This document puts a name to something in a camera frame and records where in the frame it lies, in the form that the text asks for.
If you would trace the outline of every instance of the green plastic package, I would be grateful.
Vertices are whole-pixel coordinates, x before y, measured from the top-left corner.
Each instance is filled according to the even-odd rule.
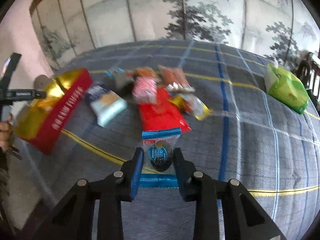
[[[267,93],[302,114],[310,100],[301,81],[290,71],[269,63],[264,76]]]

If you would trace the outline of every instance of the red and yellow package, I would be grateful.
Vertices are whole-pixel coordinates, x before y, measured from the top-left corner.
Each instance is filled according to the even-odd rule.
[[[175,105],[168,102],[169,93],[164,88],[157,89],[157,103],[139,105],[144,131],[158,131],[181,128],[181,132],[191,131]]]

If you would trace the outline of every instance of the gray fabric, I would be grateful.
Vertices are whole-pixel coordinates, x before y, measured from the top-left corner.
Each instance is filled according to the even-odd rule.
[[[188,77],[195,94],[214,112],[202,122],[185,116],[192,132],[183,134],[177,147],[182,148],[185,159],[214,179],[238,178],[248,189],[274,192],[274,196],[256,199],[288,240],[300,239],[319,211],[319,189],[293,195],[285,195],[281,190],[319,185],[320,120],[307,113],[299,115],[263,92],[264,65],[268,63],[265,58],[245,51],[239,51],[239,55],[234,48],[203,42],[194,42],[188,54],[189,45],[187,41],[160,40],[99,48],[74,59],[62,72],[77,67],[91,71],[182,65],[185,73],[215,78],[223,75],[231,82],[258,86],[261,90]],[[101,73],[91,75],[95,81],[104,77]],[[318,117],[311,103],[307,111]],[[225,122],[228,122],[228,133],[224,131]],[[134,104],[129,104],[128,109],[101,128],[96,125],[89,106],[81,102],[65,129],[124,159],[130,159],[135,147],[141,146],[142,127]],[[223,147],[224,136],[227,144]],[[119,169],[119,165],[90,152],[64,134],[60,135],[51,156],[42,156],[31,146],[28,149],[39,176],[47,184],[44,194],[49,191],[56,200],[78,179],[103,179]],[[226,163],[222,174],[223,151]],[[178,189],[139,189],[133,203],[123,203],[124,236],[125,239],[191,238],[194,215],[194,204],[183,203]]]

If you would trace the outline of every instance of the white and blue snack bag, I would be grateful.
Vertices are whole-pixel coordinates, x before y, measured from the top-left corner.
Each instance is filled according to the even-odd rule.
[[[116,115],[127,108],[127,102],[104,84],[95,85],[87,90],[85,101],[97,116],[97,124],[105,127]]]
[[[180,135],[180,127],[160,131],[143,131],[143,150],[145,160],[147,160],[144,167],[153,168],[160,172],[174,173],[173,167],[170,168],[170,166],[174,145]]]

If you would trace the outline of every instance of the silver screw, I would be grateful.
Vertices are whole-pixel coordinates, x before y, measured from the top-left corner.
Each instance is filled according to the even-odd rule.
[[[231,183],[231,185],[233,185],[233,186],[239,186],[239,184],[240,184],[239,180],[237,180],[237,179],[231,179],[231,180],[230,180],[230,183]]]
[[[87,184],[87,181],[85,179],[80,179],[80,180],[78,180],[77,184],[78,184],[78,186],[82,187]]]
[[[203,177],[203,173],[201,171],[195,171],[193,173],[193,176],[195,176],[196,178],[202,178]]]
[[[113,173],[113,176],[115,176],[116,178],[121,178],[123,176],[123,172],[122,171],[116,171],[115,173]]]

